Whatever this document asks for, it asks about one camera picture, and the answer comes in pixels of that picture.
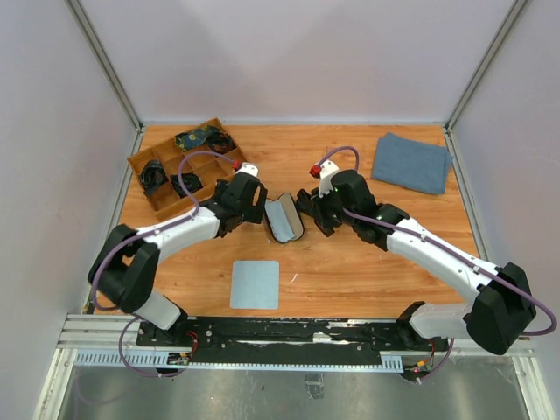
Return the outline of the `black sunglasses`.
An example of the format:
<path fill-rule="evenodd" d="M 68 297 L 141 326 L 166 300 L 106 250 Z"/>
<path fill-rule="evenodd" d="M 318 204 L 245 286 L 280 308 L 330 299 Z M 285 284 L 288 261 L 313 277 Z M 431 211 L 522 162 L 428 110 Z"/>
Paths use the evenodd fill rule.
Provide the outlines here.
<path fill-rule="evenodd" d="M 297 210 L 305 214 L 307 216 L 312 217 L 313 219 L 316 218 L 316 208 L 314 199 L 317 197 L 319 189 L 313 188 L 309 192 L 305 189 L 300 189 L 297 192 L 297 200 L 296 200 L 296 208 Z"/>

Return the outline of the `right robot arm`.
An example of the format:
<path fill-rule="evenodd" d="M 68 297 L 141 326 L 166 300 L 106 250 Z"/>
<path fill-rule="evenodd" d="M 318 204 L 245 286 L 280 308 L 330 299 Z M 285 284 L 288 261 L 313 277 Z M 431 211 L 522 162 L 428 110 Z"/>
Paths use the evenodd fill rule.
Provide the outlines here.
<path fill-rule="evenodd" d="M 491 354 L 503 355 L 536 317 L 525 271 L 509 262 L 499 267 L 452 246 L 408 213 L 378 203 L 366 180 L 332 161 L 315 164 L 318 187 L 300 190 L 297 205 L 325 236 L 349 226 L 364 242 L 401 256 L 452 287 L 462 304 L 411 304 L 396 328 L 398 343 L 418 349 L 427 339 L 472 339 Z"/>

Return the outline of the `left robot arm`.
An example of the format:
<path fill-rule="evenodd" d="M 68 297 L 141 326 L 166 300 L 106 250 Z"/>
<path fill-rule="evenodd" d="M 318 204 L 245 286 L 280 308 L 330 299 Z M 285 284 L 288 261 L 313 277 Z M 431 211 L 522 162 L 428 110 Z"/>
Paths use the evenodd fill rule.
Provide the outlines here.
<path fill-rule="evenodd" d="M 243 163 L 229 181 L 217 181 L 210 199 L 156 225 L 114 227 L 87 280 L 122 312 L 153 325 L 157 336 L 175 347 L 187 337 L 187 314 L 154 289 L 158 265 L 179 251 L 232 232 L 243 222 L 259 224 L 267 190 L 254 164 Z"/>

